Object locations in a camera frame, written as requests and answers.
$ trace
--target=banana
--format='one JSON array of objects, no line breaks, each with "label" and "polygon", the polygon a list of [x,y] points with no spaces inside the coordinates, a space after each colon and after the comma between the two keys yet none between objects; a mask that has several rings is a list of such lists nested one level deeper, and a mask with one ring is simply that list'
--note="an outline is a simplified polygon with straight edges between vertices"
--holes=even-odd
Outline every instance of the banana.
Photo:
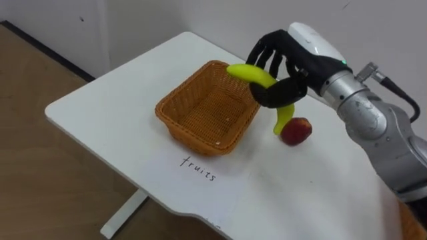
[{"label": "banana", "polygon": [[[248,83],[258,83],[268,88],[277,82],[268,72],[249,64],[235,64],[227,67],[227,72],[233,77]],[[294,104],[277,108],[278,120],[273,128],[273,132],[279,135],[286,123],[294,116]]]}]

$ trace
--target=red apple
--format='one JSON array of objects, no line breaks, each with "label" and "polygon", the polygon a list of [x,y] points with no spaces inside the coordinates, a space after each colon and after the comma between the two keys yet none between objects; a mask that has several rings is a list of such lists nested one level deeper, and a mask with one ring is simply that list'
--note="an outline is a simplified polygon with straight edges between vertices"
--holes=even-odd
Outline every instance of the red apple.
[{"label": "red apple", "polygon": [[294,117],[280,133],[282,141],[289,146],[296,146],[312,134],[312,125],[305,117]]}]

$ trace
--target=wicker basket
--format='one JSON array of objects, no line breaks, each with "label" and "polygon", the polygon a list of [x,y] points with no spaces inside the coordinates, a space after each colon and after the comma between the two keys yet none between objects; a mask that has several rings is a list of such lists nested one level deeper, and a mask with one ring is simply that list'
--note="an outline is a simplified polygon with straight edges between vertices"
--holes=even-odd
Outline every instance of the wicker basket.
[{"label": "wicker basket", "polygon": [[227,66],[206,63],[155,107],[173,138],[201,155],[230,153],[260,108]]}]

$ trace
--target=robotic hand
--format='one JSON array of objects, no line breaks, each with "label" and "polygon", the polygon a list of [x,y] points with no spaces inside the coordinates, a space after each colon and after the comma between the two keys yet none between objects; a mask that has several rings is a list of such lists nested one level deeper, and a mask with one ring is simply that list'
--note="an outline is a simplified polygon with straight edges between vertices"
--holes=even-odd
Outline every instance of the robotic hand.
[{"label": "robotic hand", "polygon": [[[373,63],[354,76],[341,54],[301,23],[263,36],[247,64],[264,69],[271,56],[270,75],[277,78],[284,56],[290,77],[268,88],[250,83],[254,99],[264,107],[278,108],[304,97],[308,87],[313,89],[336,110],[379,177],[427,229],[427,142],[417,137],[410,125],[420,114],[416,102]],[[401,108],[371,92],[363,84],[369,77],[411,104],[414,116],[410,119]]]}]

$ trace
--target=floor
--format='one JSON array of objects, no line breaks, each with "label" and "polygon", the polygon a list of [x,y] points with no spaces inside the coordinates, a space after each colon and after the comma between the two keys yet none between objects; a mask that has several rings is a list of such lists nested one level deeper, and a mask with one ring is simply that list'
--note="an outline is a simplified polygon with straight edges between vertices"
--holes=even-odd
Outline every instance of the floor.
[{"label": "floor", "polygon": [[403,240],[426,240],[427,233],[415,221],[409,209],[401,203],[399,203],[399,207]]},{"label": "floor", "polygon": [[[97,240],[134,191],[45,120],[85,82],[0,25],[0,240]],[[148,201],[115,238],[223,239]]]}]

